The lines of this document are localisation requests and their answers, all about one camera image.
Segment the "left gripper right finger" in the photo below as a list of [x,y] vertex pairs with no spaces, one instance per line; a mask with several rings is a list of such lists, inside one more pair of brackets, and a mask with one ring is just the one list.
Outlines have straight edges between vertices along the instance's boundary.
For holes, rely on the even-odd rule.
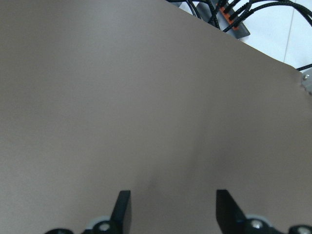
[[246,216],[228,190],[216,191],[215,215],[223,234],[243,234]]

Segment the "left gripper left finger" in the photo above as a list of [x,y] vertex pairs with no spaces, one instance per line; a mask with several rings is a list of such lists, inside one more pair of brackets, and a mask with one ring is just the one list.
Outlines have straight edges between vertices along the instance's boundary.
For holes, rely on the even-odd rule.
[[132,222],[131,191],[120,191],[115,202],[111,217],[112,234],[129,234]]

